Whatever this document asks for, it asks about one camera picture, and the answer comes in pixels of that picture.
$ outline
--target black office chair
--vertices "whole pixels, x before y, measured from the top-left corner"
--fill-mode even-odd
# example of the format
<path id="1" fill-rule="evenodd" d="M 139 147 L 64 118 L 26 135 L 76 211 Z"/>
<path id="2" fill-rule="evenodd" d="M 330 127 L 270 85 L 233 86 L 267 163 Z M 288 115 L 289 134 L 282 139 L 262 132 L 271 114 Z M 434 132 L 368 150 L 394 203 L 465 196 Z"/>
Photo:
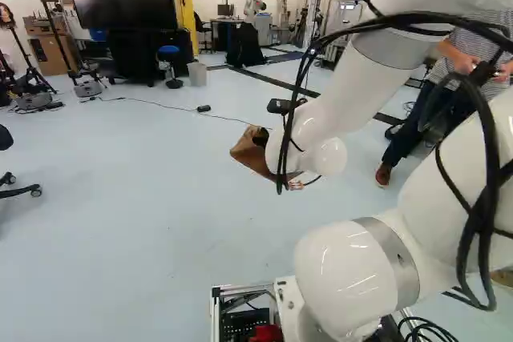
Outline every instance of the black office chair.
<path id="1" fill-rule="evenodd" d="M 0 151 L 5 151 L 10 148 L 14 143 L 13 137 L 11 136 L 9 130 L 6 127 L 0 124 Z M 15 184 L 16 177 L 12 175 L 10 172 L 6 172 L 3 177 L 0 178 L 0 186 L 4 184 Z M 24 188 L 18 188 L 16 190 L 8 190 L 8 191 L 0 191 L 0 199 L 10 198 L 11 196 L 17 196 L 21 194 L 26 194 L 30 192 L 30 194 L 34 197 L 41 196 L 42 188 L 38 184 L 32 184 L 30 186 Z"/>
<path id="2" fill-rule="evenodd" d="M 201 22 L 200 16 L 194 11 L 194 20 L 196 21 L 196 31 L 203 34 L 203 42 L 200 42 L 200 44 L 204 45 L 204 48 L 200 48 L 200 51 L 210 51 L 213 52 L 213 44 L 214 41 L 214 34 L 212 29 L 212 24 L 209 22 Z M 210 42 L 207 40 L 207 33 L 210 33 Z"/>

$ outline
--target chair base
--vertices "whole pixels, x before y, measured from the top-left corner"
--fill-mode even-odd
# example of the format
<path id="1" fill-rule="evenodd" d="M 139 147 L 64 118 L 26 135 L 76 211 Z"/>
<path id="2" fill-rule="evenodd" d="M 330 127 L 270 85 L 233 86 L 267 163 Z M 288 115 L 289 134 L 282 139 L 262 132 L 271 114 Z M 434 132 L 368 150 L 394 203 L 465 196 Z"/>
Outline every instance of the chair base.
<path id="1" fill-rule="evenodd" d="M 172 90 L 177 90 L 184 86 L 184 82 L 179 79 L 171 79 L 166 82 L 166 86 Z"/>
<path id="2" fill-rule="evenodd" d="M 3 177 L 0 178 L 0 186 L 4 184 L 11 185 L 16 183 L 16 177 L 10 172 L 6 172 Z M 18 196 L 30 192 L 30 195 L 37 198 L 42 194 L 42 188 L 39 184 L 32 184 L 27 187 L 17 188 L 15 190 L 0 191 L 0 199 L 10 198 L 12 196 Z"/>

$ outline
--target chair wheel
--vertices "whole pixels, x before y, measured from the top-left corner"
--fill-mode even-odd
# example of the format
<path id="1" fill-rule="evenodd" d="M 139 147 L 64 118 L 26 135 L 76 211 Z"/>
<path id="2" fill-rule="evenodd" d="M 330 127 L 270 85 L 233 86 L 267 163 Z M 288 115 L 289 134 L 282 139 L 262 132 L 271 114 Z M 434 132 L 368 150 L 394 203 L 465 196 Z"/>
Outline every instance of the chair wheel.
<path id="1" fill-rule="evenodd" d="M 38 187 L 36 188 L 35 190 L 31 191 L 30 194 L 34 197 L 34 198 L 38 198 L 39 196 L 41 196 L 42 194 L 42 188 L 41 187 Z"/>

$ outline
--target cardboard box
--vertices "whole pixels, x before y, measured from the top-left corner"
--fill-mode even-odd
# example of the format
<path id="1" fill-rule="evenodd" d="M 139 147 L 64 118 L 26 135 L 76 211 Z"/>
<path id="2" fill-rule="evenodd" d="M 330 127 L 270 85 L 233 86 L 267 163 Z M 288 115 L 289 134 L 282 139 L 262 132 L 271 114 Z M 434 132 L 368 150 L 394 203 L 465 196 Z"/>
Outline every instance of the cardboard box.
<path id="1" fill-rule="evenodd" d="M 71 69 L 78 70 L 77 53 L 71 36 L 59 36 L 64 46 Z M 54 36 L 40 36 L 29 39 L 30 48 L 37 59 L 41 74 L 45 76 L 67 74 L 66 63 Z"/>
<path id="2" fill-rule="evenodd" d="M 68 34 L 66 23 L 62 15 L 53 17 L 55 29 L 59 35 Z M 53 35 L 51 30 L 50 22 L 48 19 L 38 19 L 34 16 L 27 16 L 23 18 L 23 24 L 25 24 L 26 33 L 29 36 L 45 36 Z"/>

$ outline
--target brown object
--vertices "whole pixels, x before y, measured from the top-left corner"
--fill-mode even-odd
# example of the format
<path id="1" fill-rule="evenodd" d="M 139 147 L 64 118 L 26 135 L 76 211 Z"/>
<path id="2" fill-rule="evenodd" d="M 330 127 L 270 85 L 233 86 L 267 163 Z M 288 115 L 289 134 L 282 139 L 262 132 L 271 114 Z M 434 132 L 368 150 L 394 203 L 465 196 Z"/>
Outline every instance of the brown object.
<path id="1" fill-rule="evenodd" d="M 57 34 L 66 35 L 67 28 L 62 15 L 53 17 L 55 29 Z M 23 24 L 25 24 L 25 30 L 29 36 L 45 36 L 53 35 L 50 28 L 50 21 L 48 19 L 37 19 L 34 16 L 27 16 L 23 18 Z"/>
<path id="2" fill-rule="evenodd" d="M 492 272 L 491 278 L 498 284 L 502 284 L 503 286 L 513 288 L 513 271 L 511 270 Z"/>
<path id="3" fill-rule="evenodd" d="M 72 37 L 59 36 L 64 47 L 64 52 L 70 62 L 73 71 L 78 70 L 75 45 Z M 29 39 L 30 48 L 37 59 L 41 74 L 45 76 L 67 74 L 66 63 L 54 36 L 40 36 Z"/>
<path id="4" fill-rule="evenodd" d="M 252 169 L 259 175 L 273 182 L 276 182 L 277 176 L 267 167 L 265 162 L 265 145 L 269 133 L 263 127 L 249 126 L 239 139 L 239 142 L 230 150 L 230 155 L 239 163 Z M 288 180 L 296 178 L 300 172 L 288 175 Z"/>

